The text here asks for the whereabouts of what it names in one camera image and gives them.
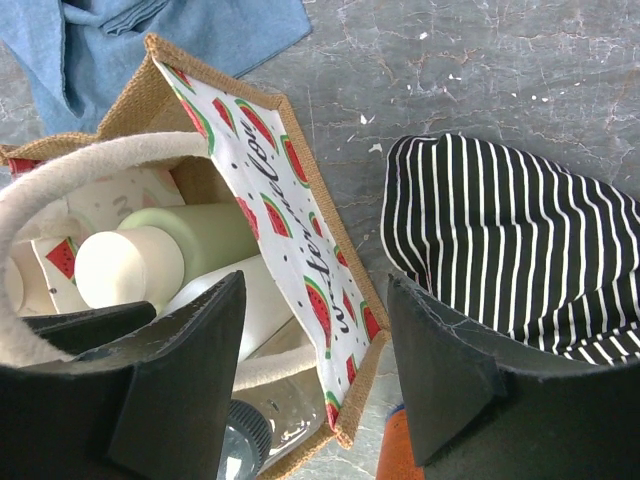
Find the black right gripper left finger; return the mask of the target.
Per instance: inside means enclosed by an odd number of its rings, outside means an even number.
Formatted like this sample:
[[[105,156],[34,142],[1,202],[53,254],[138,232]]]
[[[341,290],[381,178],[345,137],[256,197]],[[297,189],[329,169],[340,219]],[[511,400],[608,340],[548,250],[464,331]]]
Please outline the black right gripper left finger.
[[[233,272],[71,362],[1,371],[5,479],[212,479],[246,303]]]

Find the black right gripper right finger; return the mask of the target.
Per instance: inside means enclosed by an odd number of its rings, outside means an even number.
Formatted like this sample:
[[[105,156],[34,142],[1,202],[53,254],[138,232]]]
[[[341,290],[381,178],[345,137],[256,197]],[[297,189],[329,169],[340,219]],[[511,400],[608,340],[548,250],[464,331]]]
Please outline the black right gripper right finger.
[[[413,455],[429,479],[635,479],[639,365],[514,341],[403,276],[387,304]]]

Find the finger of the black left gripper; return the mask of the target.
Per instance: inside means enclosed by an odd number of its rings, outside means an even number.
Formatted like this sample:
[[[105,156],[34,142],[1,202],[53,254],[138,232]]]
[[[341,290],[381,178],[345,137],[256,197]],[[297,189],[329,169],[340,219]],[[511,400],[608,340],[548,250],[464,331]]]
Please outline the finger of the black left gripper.
[[[53,346],[78,355],[119,339],[155,317],[155,308],[141,301],[73,313],[23,317],[23,320]]]

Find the orange bottle with blue cap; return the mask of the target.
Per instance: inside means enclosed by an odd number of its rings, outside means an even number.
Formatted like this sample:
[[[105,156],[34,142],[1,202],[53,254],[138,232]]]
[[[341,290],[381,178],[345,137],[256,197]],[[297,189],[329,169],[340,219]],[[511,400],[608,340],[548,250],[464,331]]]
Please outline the orange bottle with blue cap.
[[[405,405],[397,405],[388,415],[380,449],[376,480],[424,480],[415,464]]]

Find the white bottle with cream cap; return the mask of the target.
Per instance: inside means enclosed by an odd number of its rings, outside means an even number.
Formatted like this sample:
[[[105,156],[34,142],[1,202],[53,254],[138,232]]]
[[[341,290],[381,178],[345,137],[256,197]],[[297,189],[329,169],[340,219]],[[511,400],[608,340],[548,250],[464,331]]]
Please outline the white bottle with cream cap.
[[[258,236],[255,214],[237,203],[142,209],[82,243],[77,288],[91,308],[162,309],[195,278],[257,255]]]

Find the watermelon print canvas bag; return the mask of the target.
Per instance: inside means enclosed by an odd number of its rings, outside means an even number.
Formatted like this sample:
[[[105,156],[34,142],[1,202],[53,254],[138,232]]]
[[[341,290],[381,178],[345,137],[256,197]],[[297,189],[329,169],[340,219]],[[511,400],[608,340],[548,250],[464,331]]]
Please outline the watermelon print canvas bag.
[[[48,204],[110,174],[168,163],[189,199],[221,188],[257,218],[266,267],[307,334],[324,393],[325,422],[264,471],[283,479],[327,442],[349,448],[390,338],[387,313],[333,205],[288,99],[265,94],[150,34],[145,59],[88,134],[21,148],[41,164],[1,194],[8,250]],[[71,362],[8,304],[1,307],[1,371]]]

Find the clear bottle with grey cap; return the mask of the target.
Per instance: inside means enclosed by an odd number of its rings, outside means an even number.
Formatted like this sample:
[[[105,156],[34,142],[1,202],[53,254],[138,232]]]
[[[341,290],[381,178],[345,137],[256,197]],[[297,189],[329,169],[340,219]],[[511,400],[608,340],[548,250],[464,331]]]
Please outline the clear bottle with grey cap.
[[[325,420],[324,393],[313,369],[233,393],[217,477],[255,479]]]

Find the black white striped cloth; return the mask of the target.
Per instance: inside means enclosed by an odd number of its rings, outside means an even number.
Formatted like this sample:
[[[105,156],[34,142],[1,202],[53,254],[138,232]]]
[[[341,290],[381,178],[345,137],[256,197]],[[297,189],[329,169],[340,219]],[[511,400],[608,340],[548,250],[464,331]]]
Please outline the black white striped cloth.
[[[446,134],[387,155],[381,239],[437,300],[594,365],[639,357],[639,204],[528,152]]]

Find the blue denim cloth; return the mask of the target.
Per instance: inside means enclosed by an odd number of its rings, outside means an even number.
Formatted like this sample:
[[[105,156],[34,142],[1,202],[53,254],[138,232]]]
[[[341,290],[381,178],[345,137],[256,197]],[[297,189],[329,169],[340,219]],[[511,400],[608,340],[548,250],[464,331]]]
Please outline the blue denim cloth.
[[[311,31],[300,1],[4,1],[1,39],[47,134],[95,131],[156,34],[239,77]]]

